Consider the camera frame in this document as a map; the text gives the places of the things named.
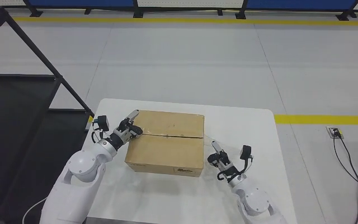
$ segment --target box lid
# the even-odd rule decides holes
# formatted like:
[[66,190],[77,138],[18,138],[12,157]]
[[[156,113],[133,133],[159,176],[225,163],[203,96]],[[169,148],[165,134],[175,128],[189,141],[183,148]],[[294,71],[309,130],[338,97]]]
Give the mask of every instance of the box lid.
[[141,110],[134,125],[153,136],[204,137],[204,116],[199,114]]

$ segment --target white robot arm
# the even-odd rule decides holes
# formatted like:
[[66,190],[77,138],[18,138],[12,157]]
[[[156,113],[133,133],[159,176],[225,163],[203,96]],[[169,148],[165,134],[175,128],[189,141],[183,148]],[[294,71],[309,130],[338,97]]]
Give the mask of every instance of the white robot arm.
[[287,224],[286,219],[274,205],[267,193],[252,182],[245,174],[248,160],[252,159],[251,147],[243,146],[240,159],[245,160],[244,169],[238,171],[228,155],[216,141],[211,145],[216,153],[208,157],[208,162],[219,168],[218,180],[226,179],[232,193],[238,195],[237,204],[246,224]]
[[[86,219],[105,174],[105,163],[112,161],[121,146],[143,133],[133,125],[138,114],[139,111],[134,110],[108,138],[72,155],[47,197],[40,224],[80,224]],[[72,176],[91,184],[73,185]]]

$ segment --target cardboard box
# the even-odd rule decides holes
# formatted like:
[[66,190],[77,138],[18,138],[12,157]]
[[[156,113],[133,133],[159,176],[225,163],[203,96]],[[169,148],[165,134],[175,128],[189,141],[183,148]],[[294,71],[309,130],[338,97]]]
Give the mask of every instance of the cardboard box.
[[204,116],[141,110],[143,135],[129,142],[125,162],[136,172],[200,176],[204,166]]

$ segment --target blue wall panel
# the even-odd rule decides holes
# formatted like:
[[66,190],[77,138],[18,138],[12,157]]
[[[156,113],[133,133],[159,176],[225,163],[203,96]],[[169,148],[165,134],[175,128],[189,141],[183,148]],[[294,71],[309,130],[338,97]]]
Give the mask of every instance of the blue wall panel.
[[132,0],[30,0],[34,6],[133,6]]
[[[354,0],[248,0],[248,8],[346,10]],[[133,0],[30,0],[34,6],[133,6]]]
[[346,10],[354,0],[248,0],[248,8]]

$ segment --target electrical outlet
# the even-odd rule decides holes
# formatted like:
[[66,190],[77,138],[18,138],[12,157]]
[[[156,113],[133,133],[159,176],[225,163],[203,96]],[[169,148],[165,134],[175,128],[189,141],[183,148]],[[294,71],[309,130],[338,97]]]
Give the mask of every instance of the electrical outlet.
[[[338,136],[335,136],[335,132],[333,131],[335,128],[336,128],[336,127],[326,127],[330,138],[332,138],[332,139],[334,139],[334,138],[335,138],[335,139],[339,139]],[[342,134],[342,131],[341,131],[339,128],[337,128],[337,129],[338,129],[338,131],[339,131],[340,134],[341,134],[341,138],[344,139],[344,136],[343,136],[343,134]]]

